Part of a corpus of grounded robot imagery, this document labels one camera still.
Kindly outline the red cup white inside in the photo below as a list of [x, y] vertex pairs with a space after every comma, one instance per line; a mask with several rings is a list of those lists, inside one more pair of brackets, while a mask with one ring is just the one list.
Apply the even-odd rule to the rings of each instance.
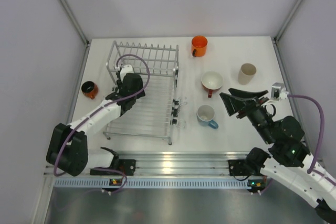
[[208, 98], [212, 98], [213, 93], [217, 92], [224, 84], [223, 77], [216, 71], [207, 71], [201, 77], [201, 84], [207, 92]]

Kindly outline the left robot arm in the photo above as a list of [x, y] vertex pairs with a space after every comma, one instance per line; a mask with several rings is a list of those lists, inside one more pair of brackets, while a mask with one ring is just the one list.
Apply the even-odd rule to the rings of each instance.
[[146, 85], [139, 74], [127, 73], [119, 81], [118, 91], [109, 94], [93, 111], [68, 125], [56, 125], [46, 156], [47, 162], [54, 166], [54, 175], [75, 177], [86, 169], [115, 174], [120, 167], [119, 155], [107, 147], [90, 150], [89, 141], [145, 96]]

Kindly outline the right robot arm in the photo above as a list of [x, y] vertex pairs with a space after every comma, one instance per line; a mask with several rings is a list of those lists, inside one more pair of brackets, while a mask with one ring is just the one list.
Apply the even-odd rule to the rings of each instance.
[[228, 115], [248, 118], [262, 140], [271, 145], [268, 151], [254, 147], [245, 158], [246, 170], [281, 183], [304, 199], [325, 222], [335, 223], [335, 178], [302, 143], [305, 133], [293, 116], [274, 121], [274, 115], [267, 111], [267, 105], [290, 97], [284, 84], [274, 83], [269, 98], [267, 93], [230, 88], [219, 95]]

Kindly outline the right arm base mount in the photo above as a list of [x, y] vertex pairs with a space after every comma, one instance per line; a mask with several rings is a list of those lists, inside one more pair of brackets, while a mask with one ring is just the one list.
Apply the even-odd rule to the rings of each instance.
[[230, 159], [228, 161], [229, 174], [233, 177], [261, 176], [260, 170], [265, 167], [264, 162], [271, 156], [261, 148], [253, 148], [245, 159]]

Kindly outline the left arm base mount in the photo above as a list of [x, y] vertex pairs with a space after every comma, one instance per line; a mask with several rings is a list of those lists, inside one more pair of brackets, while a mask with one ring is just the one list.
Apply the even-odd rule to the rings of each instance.
[[120, 159], [119, 154], [112, 149], [100, 147], [88, 151], [88, 162], [85, 168], [90, 169], [91, 176], [117, 176], [117, 171], [127, 176], [133, 176], [136, 160]]

